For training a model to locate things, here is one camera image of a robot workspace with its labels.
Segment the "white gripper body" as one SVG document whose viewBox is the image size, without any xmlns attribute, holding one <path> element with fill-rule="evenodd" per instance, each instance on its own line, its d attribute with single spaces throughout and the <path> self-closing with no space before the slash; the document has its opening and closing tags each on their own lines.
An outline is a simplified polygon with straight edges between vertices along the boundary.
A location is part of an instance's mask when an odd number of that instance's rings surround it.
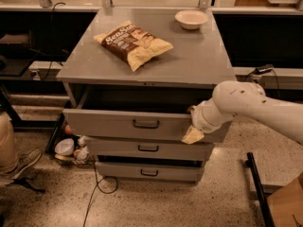
<svg viewBox="0 0 303 227">
<path fill-rule="evenodd" d="M 191 113 L 192 126 L 202 131 L 203 133 L 212 133 L 216 128 L 208 123 L 203 115 L 203 107 L 196 106 L 196 109 Z"/>
</svg>

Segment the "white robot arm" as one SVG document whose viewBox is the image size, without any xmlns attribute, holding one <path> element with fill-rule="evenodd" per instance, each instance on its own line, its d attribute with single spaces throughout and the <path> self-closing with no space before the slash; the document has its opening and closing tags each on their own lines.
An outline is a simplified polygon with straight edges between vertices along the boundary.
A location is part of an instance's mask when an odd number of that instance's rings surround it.
<svg viewBox="0 0 303 227">
<path fill-rule="evenodd" d="M 303 105 L 270 98 L 253 82 L 224 81 L 212 97 L 189 108 L 191 125 L 182 138 L 188 145 L 218 130 L 236 116 L 252 118 L 284 136 L 303 144 Z"/>
</svg>

